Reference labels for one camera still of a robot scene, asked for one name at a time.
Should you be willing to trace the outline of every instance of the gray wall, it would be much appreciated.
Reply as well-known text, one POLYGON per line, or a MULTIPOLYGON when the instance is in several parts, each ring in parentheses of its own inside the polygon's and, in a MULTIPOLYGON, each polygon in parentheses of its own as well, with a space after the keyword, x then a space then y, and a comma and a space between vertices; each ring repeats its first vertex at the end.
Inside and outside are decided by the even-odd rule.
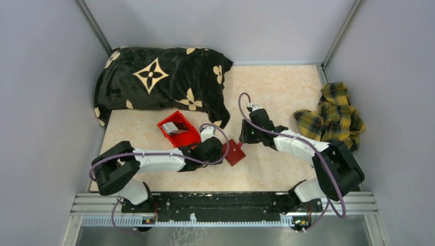
POLYGON ((392 245, 433 245, 435 2, 367 1, 329 68, 367 130, 355 154, 392 245))
POLYGON ((107 55, 71 0, 0 3, 1 245, 59 245, 102 132, 107 55))
POLYGON ((236 64, 322 62, 354 0, 86 0, 112 47, 208 47, 236 64))

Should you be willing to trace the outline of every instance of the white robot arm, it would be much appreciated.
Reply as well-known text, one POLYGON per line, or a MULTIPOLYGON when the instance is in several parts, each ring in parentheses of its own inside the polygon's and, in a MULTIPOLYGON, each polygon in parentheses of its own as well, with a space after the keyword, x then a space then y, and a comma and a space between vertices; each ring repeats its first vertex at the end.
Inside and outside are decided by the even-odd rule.
POLYGON ((214 137, 214 128, 205 127, 201 131, 202 143, 195 148, 180 147, 172 150, 143 150, 133 148, 128 141, 122 141, 100 155, 92 162, 102 165, 93 167, 95 181, 101 195, 117 194, 137 205, 150 196, 150 190, 145 183, 134 179, 133 176, 143 172, 153 171, 194 171, 203 164, 192 159, 206 162, 218 162, 222 159, 222 143, 214 137))
POLYGON ((249 122, 243 120, 240 141, 247 144, 262 142, 264 146, 271 147, 276 151, 288 152, 310 163, 315 168, 317 178, 308 181, 301 181, 289 190, 293 208, 300 208, 304 203, 313 199, 328 197, 337 201, 338 195, 331 179, 327 175, 314 149, 307 143, 299 140, 304 139, 313 145, 321 154, 336 180, 342 195, 352 191, 364 180, 364 173, 358 166, 351 152, 341 141, 321 142, 315 141, 300 134, 294 133, 287 127, 273 125, 267 112, 259 105, 248 104, 250 111, 249 118, 252 124, 293 138, 270 134, 253 127, 249 122))

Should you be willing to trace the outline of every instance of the plaid cloth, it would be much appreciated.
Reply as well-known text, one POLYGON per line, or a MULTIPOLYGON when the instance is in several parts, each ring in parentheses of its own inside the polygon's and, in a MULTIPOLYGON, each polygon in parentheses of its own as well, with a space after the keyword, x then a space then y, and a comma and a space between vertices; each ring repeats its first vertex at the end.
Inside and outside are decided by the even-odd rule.
POLYGON ((326 84, 321 92, 317 112, 297 110, 293 114, 302 135, 316 141, 340 140, 351 151, 357 150, 358 135, 365 125, 349 103, 346 85, 343 82, 326 84))

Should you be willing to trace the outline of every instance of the beige floor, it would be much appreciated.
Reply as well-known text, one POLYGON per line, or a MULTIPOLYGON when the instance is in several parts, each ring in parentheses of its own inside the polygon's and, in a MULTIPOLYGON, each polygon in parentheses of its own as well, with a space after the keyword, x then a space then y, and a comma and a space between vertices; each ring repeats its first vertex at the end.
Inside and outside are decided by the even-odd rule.
MULTIPOLYGON (((252 103, 265 108, 275 125, 288 126, 295 132, 299 130, 293 112, 301 108, 316 110, 321 95, 315 66, 234 66, 225 78, 223 93, 231 120, 224 131, 236 142, 242 124, 237 101, 241 92, 248 92, 252 103)), ((102 152, 122 140, 141 149, 172 149, 156 124, 174 111, 113 111, 102 152)), ((209 122, 206 113, 181 112, 196 127, 209 122)), ((152 191, 287 191, 297 182, 315 177, 308 163, 291 154, 276 152, 260 143, 243 145, 242 150, 246 157, 234 167, 225 160, 221 165, 194 172, 153 172, 135 178, 145 181, 152 191)), ((91 191, 96 190, 93 183, 91 191)))

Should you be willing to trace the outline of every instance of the red container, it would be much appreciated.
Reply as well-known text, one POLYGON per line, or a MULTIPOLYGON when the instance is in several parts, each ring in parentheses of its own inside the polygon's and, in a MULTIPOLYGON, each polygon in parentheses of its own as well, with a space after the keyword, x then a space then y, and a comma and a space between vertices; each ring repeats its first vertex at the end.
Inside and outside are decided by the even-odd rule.
POLYGON ((166 119, 160 121, 157 124, 157 126, 160 128, 163 135, 165 135, 165 137, 169 139, 172 145, 174 145, 174 147, 176 148, 188 146, 189 144, 193 144, 193 143, 197 143, 197 144, 201 143, 200 134, 198 133, 196 128, 182 115, 180 111, 175 111, 173 114, 169 115, 166 119), (187 127, 188 131, 180 134, 169 135, 162 127, 164 123, 168 123, 168 122, 183 123, 187 127))

